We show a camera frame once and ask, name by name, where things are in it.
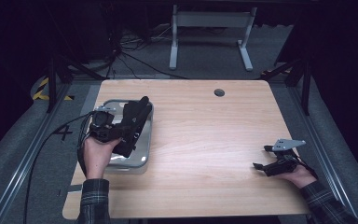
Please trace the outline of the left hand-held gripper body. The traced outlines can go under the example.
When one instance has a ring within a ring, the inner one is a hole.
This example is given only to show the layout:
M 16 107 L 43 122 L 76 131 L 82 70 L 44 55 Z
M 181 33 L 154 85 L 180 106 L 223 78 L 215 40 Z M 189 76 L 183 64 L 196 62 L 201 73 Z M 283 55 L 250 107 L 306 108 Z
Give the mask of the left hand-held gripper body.
M 113 123 L 115 116 L 108 111 L 94 110 L 89 125 L 89 135 L 107 143 L 122 137 L 122 131 Z

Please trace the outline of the person's left hand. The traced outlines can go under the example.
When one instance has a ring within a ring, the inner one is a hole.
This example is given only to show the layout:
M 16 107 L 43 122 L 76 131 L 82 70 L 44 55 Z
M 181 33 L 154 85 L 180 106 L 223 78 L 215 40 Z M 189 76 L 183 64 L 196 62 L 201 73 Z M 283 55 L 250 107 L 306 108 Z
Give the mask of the person's left hand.
M 104 170 L 110 162 L 111 154 L 120 139 L 102 143 L 88 137 L 84 143 L 84 162 L 87 179 L 102 179 Z

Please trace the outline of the aluminium rail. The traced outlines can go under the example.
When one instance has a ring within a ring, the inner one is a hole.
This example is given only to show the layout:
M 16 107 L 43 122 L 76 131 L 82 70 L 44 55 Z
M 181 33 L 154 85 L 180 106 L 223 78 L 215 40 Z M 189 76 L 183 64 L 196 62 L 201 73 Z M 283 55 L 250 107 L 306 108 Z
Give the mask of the aluminium rail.
M 20 164 L 14 170 L 7 187 L 5 188 L 5 191 L 0 198 L 0 224 L 4 219 L 8 208 L 11 206 L 19 190 L 21 189 L 21 185 L 24 182 L 26 176 L 31 170 L 31 166 L 35 161 L 38 150 L 42 146 L 42 142 L 45 139 L 45 135 L 47 134 L 50 123 L 56 115 L 58 108 L 70 87 L 70 84 L 61 84 L 59 89 L 56 91 L 57 98 L 55 105 L 51 108 L 50 112 L 44 115 L 37 131 L 33 135 L 33 139 L 30 145 L 27 147 L 21 158 Z
M 314 145 L 314 149 L 313 149 L 314 154 L 323 170 L 323 174 L 328 183 L 329 188 L 334 193 L 336 199 L 339 200 L 341 203 L 343 203 L 346 206 L 346 208 L 350 210 L 355 217 L 357 217 L 357 214 L 353 208 L 351 200 L 349 199 L 348 194 L 344 189 L 342 181 L 338 176 L 337 171 L 333 166 L 333 163 L 328 158 L 324 145 L 319 135 L 317 134 L 316 129 L 310 117 L 307 116 L 306 113 L 303 111 L 299 93 L 296 91 L 295 88 L 289 88 L 288 92 L 292 98 L 292 101 L 295 104 L 297 113 L 301 117 L 301 120 L 305 124 L 306 129 L 310 135 L 311 142 Z

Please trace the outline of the person's right hand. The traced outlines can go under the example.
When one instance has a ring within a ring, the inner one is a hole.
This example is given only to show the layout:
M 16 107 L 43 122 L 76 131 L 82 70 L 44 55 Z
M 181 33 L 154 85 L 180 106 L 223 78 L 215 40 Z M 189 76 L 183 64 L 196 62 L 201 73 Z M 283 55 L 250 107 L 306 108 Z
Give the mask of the person's right hand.
M 302 189 L 317 180 L 317 178 L 302 165 L 298 165 L 292 173 L 277 175 L 277 178 L 288 180 L 299 189 Z

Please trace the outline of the black metal stand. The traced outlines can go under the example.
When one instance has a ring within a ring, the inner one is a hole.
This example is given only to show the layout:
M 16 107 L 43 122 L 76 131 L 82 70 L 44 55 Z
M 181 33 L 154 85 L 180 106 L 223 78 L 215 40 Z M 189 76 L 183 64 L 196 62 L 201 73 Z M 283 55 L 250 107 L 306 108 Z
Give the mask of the black metal stand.
M 105 80 L 105 77 L 91 71 L 81 63 L 75 62 L 59 54 L 53 55 L 50 59 L 48 68 L 48 113 L 53 110 L 58 102 L 56 77 L 58 77 L 63 84 L 70 84 L 74 79 L 73 72 L 70 71 L 69 66 L 73 66 L 81 73 L 96 80 Z
M 302 81 L 302 92 L 300 98 L 300 105 L 306 116 L 309 112 L 309 96 L 310 96 L 310 65 L 307 60 L 296 59 L 290 63 L 285 63 L 278 68 L 271 71 L 263 71 L 258 80 L 270 80 L 279 74 L 283 74 L 286 70 L 289 70 L 288 77 L 284 80 L 287 87 L 295 87 L 299 81 Z

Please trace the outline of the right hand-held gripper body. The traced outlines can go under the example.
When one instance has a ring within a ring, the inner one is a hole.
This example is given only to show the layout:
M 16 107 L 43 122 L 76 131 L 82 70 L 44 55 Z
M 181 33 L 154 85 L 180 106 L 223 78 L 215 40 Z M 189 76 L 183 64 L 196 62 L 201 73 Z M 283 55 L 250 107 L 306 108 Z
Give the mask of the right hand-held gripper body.
M 268 164 L 265 172 L 267 176 L 280 175 L 283 173 L 292 173 L 300 164 L 300 159 L 294 152 L 295 147 L 304 146 L 304 140 L 278 139 L 273 145 L 273 153 L 276 161 Z

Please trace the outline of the black cloth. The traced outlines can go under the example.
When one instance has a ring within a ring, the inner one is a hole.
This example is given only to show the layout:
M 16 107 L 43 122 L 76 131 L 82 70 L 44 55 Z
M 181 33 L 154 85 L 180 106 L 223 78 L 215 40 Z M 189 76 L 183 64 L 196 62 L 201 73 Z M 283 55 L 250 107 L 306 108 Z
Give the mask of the black cloth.
M 136 143 L 143 131 L 145 122 L 152 111 L 152 105 L 149 98 L 144 96 L 139 101 L 129 101 L 124 105 L 123 119 L 115 125 L 117 137 L 120 142 L 113 149 L 115 154 L 128 158 L 133 150 L 136 149 Z

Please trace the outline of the white desk frame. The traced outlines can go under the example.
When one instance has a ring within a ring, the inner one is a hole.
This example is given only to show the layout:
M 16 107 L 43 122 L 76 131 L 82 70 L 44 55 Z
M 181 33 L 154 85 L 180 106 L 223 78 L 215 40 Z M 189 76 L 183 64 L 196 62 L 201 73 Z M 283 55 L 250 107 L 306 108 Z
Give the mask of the white desk frame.
M 245 69 L 252 71 L 254 68 L 247 50 L 247 43 L 256 12 L 256 7 L 252 7 L 246 12 L 183 11 L 179 9 L 179 6 L 174 5 L 172 7 L 172 45 L 169 68 L 175 70 L 177 67 L 179 27 L 217 27 L 241 28 L 244 31 L 244 36 L 237 41 L 237 46 Z

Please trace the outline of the metal tray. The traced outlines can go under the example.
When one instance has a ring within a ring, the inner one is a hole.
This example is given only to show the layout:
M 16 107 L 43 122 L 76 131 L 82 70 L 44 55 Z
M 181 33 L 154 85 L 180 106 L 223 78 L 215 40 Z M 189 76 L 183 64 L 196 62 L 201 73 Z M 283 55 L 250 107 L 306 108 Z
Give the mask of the metal tray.
M 144 173 L 150 153 L 153 104 L 147 97 L 141 100 L 108 100 L 98 110 L 113 115 L 110 123 L 116 126 L 129 114 L 143 116 L 138 127 L 122 137 L 122 142 L 115 147 L 106 170 L 112 174 Z

